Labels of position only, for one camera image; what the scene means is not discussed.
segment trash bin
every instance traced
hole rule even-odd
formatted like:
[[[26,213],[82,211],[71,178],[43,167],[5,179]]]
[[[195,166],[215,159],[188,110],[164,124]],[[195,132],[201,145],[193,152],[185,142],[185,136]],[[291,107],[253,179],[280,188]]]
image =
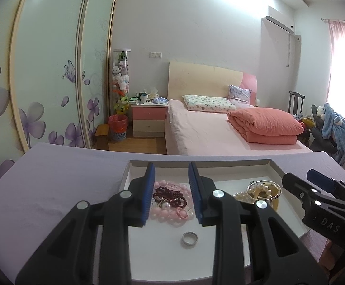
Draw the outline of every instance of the trash bin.
[[[114,141],[122,141],[126,138],[128,117],[125,115],[113,115],[108,119],[110,138]]]

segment white tray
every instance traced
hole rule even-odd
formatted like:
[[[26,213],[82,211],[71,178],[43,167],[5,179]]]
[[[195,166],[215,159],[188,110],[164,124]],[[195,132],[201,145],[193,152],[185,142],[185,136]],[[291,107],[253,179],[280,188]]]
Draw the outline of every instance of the white tray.
[[[145,174],[147,161],[129,161],[120,190]],[[188,183],[188,162],[154,162],[155,180]],[[196,162],[201,176],[213,179],[218,189],[229,194],[242,192],[251,181],[270,180],[282,186],[283,172],[271,160]],[[301,202],[283,189],[278,214],[298,237],[310,228],[302,223]],[[181,243],[182,235],[194,231],[198,242],[193,247]],[[245,266],[250,265],[246,229],[243,226]],[[210,277],[215,251],[215,227],[202,227],[197,218],[180,226],[148,219],[142,228],[129,227],[131,275],[134,280],[172,282]]]

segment silver screw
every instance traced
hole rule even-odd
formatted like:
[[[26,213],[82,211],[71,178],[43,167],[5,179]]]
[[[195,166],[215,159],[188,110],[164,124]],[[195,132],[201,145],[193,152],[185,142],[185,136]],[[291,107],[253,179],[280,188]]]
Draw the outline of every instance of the silver screw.
[[[257,205],[257,207],[259,207],[260,209],[265,209],[265,208],[267,208],[267,203],[266,203],[266,201],[263,201],[263,200],[257,201],[256,205]]]
[[[81,201],[81,202],[77,203],[76,207],[79,210],[84,210],[84,209],[88,208],[88,203],[86,201]]]
[[[221,197],[224,197],[224,192],[221,191],[221,190],[214,190],[214,191],[212,192],[212,195],[213,195],[214,197],[221,198]]]
[[[122,198],[129,198],[131,195],[132,195],[131,192],[128,191],[128,190],[122,191],[122,192],[120,193],[120,196],[121,196]]]

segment chair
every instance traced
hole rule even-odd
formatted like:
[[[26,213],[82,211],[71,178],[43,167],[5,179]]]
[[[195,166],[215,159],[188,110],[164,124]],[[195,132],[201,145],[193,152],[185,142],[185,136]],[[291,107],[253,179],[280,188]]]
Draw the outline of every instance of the chair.
[[[300,112],[301,113],[303,111],[303,101],[304,99],[306,98],[304,95],[300,95],[299,93],[297,92],[292,92],[292,91],[289,91],[290,93],[290,102],[289,102],[289,111],[288,113],[290,113],[291,111],[291,99],[293,98],[293,115],[297,115],[298,114],[298,103],[299,103],[299,98],[302,99],[302,104],[300,106]]]
[[[316,115],[317,107],[311,106],[312,114],[315,120],[315,127],[311,129],[314,141],[312,142],[310,149],[314,152],[325,151],[328,154],[335,154],[337,152],[337,146],[332,137],[330,139],[324,139],[322,135],[324,121]]]

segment drawer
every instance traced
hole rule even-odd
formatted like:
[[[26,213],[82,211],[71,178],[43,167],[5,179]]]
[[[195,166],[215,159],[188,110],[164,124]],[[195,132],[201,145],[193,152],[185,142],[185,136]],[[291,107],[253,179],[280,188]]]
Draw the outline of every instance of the drawer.
[[[133,120],[165,120],[166,107],[133,107]]]
[[[164,132],[162,120],[133,120],[134,132]]]

